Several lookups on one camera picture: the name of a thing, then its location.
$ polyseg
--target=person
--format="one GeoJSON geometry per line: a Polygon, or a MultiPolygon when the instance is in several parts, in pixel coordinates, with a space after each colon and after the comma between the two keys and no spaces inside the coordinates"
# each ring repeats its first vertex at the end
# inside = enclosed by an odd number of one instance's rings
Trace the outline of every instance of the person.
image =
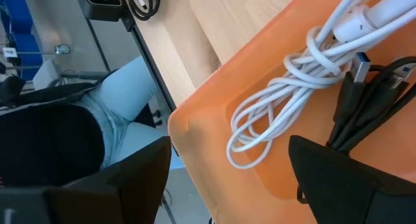
{"type": "Polygon", "coordinates": [[[0,114],[0,185],[61,186],[166,136],[133,122],[156,91],[140,56],[71,105],[0,114]]]}

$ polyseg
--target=person's leg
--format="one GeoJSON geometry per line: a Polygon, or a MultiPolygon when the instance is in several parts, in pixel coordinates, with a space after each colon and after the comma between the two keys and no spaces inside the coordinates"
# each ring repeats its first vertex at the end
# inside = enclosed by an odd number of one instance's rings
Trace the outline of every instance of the person's leg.
{"type": "Polygon", "coordinates": [[[110,164],[127,158],[160,137],[167,135],[166,130],[155,129],[141,123],[130,123],[121,144],[111,155],[110,164]]]}
{"type": "Polygon", "coordinates": [[[140,56],[108,76],[90,95],[111,112],[133,121],[156,90],[150,71],[140,56]]]}

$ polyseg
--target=light wood surface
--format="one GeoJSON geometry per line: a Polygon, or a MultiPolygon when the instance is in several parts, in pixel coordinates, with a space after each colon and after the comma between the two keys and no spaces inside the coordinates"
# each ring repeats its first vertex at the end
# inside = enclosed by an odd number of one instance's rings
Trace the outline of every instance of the light wood surface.
{"type": "Polygon", "coordinates": [[[177,106],[292,0],[161,0],[136,20],[177,106]]]}

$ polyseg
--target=white usb cable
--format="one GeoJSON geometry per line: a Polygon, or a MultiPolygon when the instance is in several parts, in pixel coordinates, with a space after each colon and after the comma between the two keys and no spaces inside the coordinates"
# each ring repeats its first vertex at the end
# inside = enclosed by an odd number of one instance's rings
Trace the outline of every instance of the white usb cable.
{"type": "Polygon", "coordinates": [[[283,59],[288,72],[270,80],[264,90],[237,107],[231,117],[233,135],[227,144],[227,157],[233,166],[249,169],[260,163],[270,151],[273,139],[296,121],[316,89],[341,80],[357,52],[369,50],[416,18],[416,0],[381,0],[372,8],[360,5],[365,1],[342,0],[322,28],[308,32],[307,49],[283,59]],[[329,42],[333,36],[336,41],[329,42]],[[274,108],[289,97],[276,115],[274,108]],[[258,133],[252,125],[263,116],[267,116],[269,127],[258,133]],[[234,161],[232,152],[247,151],[261,142],[266,142],[266,147],[259,158],[246,165],[234,161]]]}

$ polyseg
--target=black usb cable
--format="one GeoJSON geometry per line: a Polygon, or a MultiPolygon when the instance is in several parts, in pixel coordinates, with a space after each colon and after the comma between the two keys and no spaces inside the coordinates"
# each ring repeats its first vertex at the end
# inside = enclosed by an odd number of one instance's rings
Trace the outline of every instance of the black usb cable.
{"type": "Polygon", "coordinates": [[[132,14],[139,20],[147,21],[154,16],[161,5],[161,0],[127,0],[132,14]]]}
{"type": "MultiPolygon", "coordinates": [[[[406,106],[416,95],[416,85],[405,94],[416,56],[398,59],[388,66],[371,65],[365,53],[357,53],[339,92],[335,122],[326,144],[349,155],[357,144],[406,106]],[[368,72],[377,72],[366,82],[368,72]]],[[[298,201],[307,200],[298,187],[298,201]]]]}

